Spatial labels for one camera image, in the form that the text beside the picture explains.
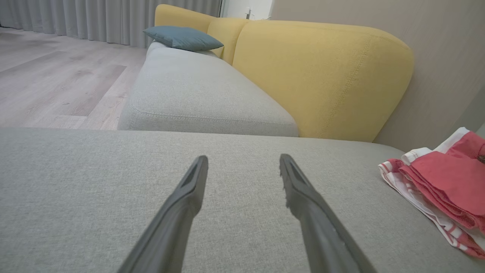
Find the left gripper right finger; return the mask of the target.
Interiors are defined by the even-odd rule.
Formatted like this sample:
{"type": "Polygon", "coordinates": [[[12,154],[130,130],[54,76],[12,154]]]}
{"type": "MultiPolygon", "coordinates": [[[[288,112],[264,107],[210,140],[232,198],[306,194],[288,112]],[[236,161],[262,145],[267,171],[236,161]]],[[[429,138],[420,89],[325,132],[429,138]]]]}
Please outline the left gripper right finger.
{"type": "Polygon", "coordinates": [[[362,249],[289,154],[280,156],[286,207],[299,221],[312,273],[374,273],[362,249]]]}

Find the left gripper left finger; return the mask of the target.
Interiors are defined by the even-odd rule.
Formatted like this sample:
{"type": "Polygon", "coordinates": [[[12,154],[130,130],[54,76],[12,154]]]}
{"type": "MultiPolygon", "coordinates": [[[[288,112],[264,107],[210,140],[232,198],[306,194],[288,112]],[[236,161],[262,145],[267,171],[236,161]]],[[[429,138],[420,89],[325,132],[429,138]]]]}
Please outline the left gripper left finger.
{"type": "Polygon", "coordinates": [[[144,230],[118,272],[180,273],[192,222],[201,210],[208,157],[196,157],[144,230]]]}

